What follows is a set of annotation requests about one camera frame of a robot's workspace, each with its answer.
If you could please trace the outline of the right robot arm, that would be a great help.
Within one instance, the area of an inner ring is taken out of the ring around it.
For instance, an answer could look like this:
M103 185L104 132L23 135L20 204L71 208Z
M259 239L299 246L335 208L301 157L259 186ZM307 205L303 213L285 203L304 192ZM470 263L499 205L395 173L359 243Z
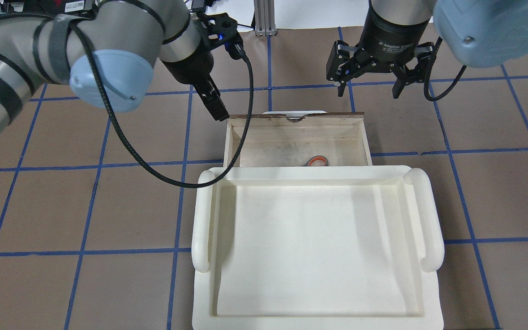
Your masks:
M451 85L432 95L429 82L446 43L461 69ZM409 84L423 84L436 102L468 67L488 68L528 54L528 0L371 0L359 42L333 43L325 78L343 96L349 81L365 73L391 73L398 98Z

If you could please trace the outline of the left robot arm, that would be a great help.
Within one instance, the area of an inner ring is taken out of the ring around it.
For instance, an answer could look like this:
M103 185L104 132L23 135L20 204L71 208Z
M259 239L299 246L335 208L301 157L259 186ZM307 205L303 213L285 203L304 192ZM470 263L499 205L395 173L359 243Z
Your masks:
M236 28L226 15L193 17L182 0L104 0L92 20L70 15L0 13L0 134L46 83L68 84L91 105L103 102L86 57L88 46L116 111L134 110L157 59L199 92L216 121L229 117L210 74L211 50Z

